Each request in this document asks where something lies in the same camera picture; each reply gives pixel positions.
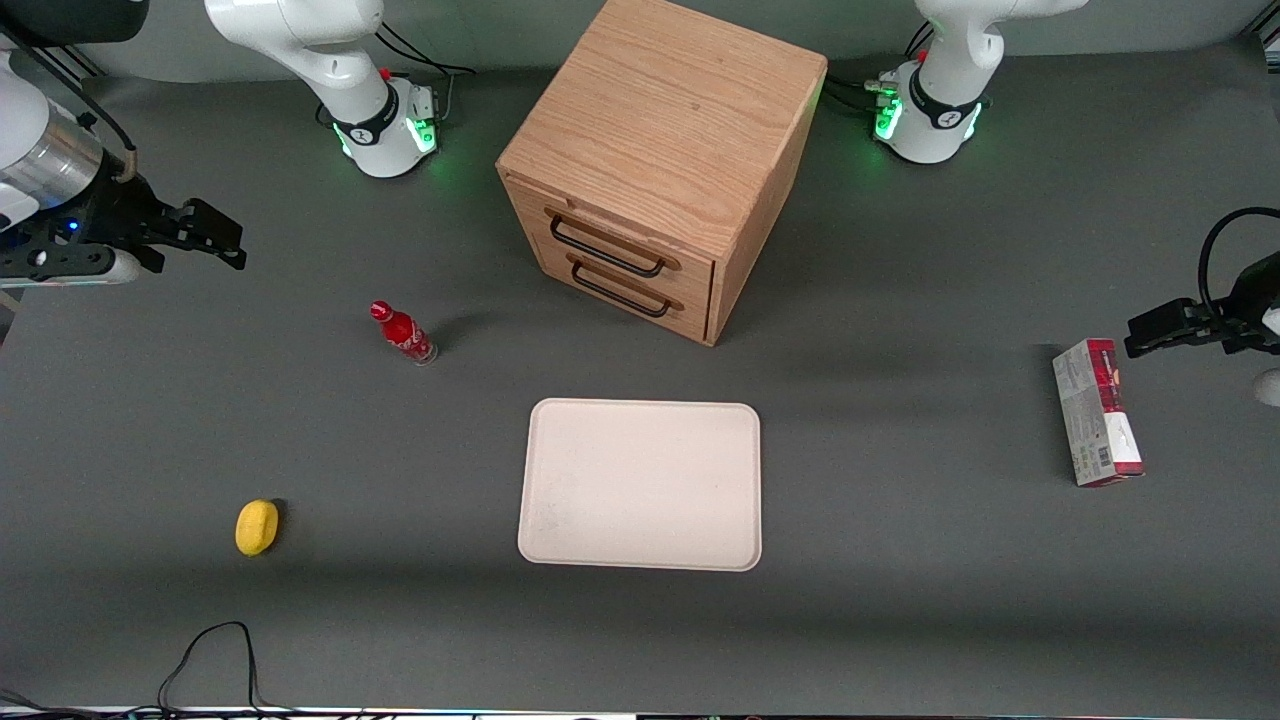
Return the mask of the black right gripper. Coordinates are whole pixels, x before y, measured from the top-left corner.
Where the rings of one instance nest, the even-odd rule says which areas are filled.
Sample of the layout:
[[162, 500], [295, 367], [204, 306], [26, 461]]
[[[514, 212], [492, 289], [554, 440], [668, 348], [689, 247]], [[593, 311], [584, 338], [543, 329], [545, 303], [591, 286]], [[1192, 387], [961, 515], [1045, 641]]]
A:
[[138, 278], [163, 273], [163, 249], [247, 264], [241, 224], [200, 199], [164, 209], [140, 181], [95, 181], [50, 208], [5, 184], [3, 199], [4, 278]]

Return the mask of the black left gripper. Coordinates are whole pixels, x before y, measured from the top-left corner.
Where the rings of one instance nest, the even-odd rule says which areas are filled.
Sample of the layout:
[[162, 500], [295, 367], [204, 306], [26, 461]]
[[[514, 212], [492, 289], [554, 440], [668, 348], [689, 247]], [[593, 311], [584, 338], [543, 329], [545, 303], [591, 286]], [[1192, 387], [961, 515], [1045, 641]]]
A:
[[1272, 313], [1274, 324], [1277, 325], [1277, 299], [1279, 255], [1271, 254], [1248, 265], [1231, 291], [1215, 301], [1222, 333], [1206, 304], [1193, 299], [1175, 299], [1126, 323], [1126, 355], [1129, 359], [1138, 359], [1161, 348], [1221, 343], [1226, 355], [1251, 350], [1277, 356], [1277, 329], [1266, 320]]

